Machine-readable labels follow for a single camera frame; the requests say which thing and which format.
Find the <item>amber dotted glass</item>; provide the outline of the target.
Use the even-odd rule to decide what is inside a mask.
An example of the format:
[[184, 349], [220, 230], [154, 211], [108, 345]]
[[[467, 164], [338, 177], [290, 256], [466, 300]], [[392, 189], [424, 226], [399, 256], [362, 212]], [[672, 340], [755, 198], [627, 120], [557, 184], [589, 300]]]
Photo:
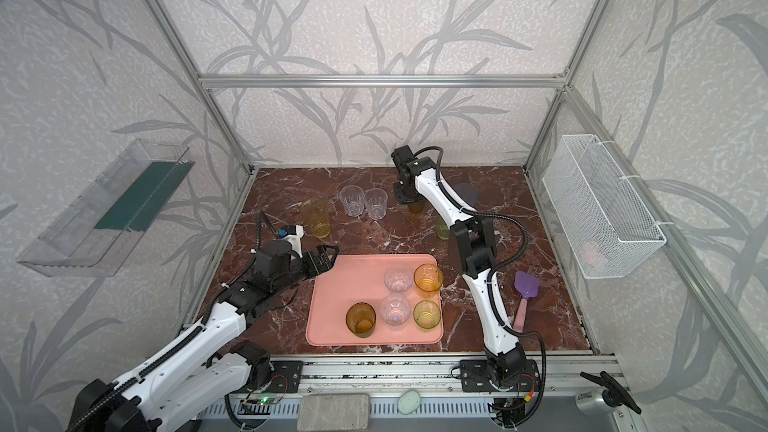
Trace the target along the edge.
[[413, 214], [421, 214], [426, 206], [425, 201], [411, 202], [407, 205], [409, 211]]
[[351, 333], [360, 338], [367, 338], [375, 330], [376, 311], [369, 303], [358, 302], [348, 309], [345, 321]]

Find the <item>clear faceted glass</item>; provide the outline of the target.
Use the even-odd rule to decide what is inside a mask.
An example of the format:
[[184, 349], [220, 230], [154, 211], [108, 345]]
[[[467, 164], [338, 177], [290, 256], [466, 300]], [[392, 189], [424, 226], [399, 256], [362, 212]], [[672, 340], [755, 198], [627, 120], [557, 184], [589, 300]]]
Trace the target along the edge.
[[391, 330], [401, 330], [411, 317], [412, 307], [407, 296], [392, 293], [381, 303], [379, 314], [383, 323]]
[[405, 267], [393, 267], [384, 274], [384, 284], [393, 293], [405, 293], [413, 286], [413, 272]]
[[384, 189], [372, 188], [364, 192], [367, 215], [374, 221], [383, 219], [387, 213], [388, 194]]
[[339, 200], [345, 213], [350, 217], [359, 217], [365, 211], [364, 190], [357, 185], [345, 186], [339, 192]]

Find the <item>yellow short glass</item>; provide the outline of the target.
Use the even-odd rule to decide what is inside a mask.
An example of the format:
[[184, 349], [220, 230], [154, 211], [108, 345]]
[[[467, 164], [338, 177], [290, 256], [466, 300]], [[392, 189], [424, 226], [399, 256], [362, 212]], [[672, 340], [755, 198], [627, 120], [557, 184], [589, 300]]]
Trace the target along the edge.
[[444, 275], [435, 264], [425, 263], [414, 271], [413, 282], [416, 292], [423, 298], [430, 298], [439, 294], [443, 285]]

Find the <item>green short glass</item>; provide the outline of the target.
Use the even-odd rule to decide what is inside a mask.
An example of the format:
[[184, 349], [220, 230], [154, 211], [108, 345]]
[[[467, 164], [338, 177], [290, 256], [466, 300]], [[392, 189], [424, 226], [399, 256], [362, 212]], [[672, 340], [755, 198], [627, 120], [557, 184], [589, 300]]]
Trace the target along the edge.
[[434, 301], [422, 300], [413, 309], [413, 319], [418, 327], [431, 330], [441, 324], [441, 307]]

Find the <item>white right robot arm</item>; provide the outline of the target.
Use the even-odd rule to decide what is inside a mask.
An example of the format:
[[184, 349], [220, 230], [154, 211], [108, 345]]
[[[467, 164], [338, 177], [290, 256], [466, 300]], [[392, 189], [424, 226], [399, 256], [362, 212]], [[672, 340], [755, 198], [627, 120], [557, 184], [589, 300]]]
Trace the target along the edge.
[[[459, 272], [479, 314], [490, 384], [507, 390], [522, 375], [546, 384], [546, 350], [537, 332], [513, 329], [503, 305], [498, 272], [524, 255], [528, 246], [523, 224], [503, 214], [480, 212], [469, 205], [448, 183], [441, 170], [443, 149], [427, 146], [414, 152], [400, 146], [391, 154], [398, 179], [394, 184], [400, 204], [428, 202], [449, 227], [448, 255], [451, 267]], [[497, 258], [494, 221], [509, 221], [520, 231], [521, 244], [509, 258]]]

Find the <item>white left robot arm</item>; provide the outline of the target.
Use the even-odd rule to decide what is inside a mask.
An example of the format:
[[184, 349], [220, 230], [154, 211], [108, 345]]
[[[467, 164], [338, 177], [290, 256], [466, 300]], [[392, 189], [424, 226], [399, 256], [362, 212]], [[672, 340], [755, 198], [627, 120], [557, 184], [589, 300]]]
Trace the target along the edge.
[[69, 430], [175, 431], [221, 397], [270, 384], [275, 373], [265, 350], [243, 341], [227, 354], [219, 351], [273, 310], [284, 291], [335, 265], [338, 247], [298, 252], [300, 244], [277, 239], [253, 251], [190, 328], [113, 381], [88, 384], [75, 400]]

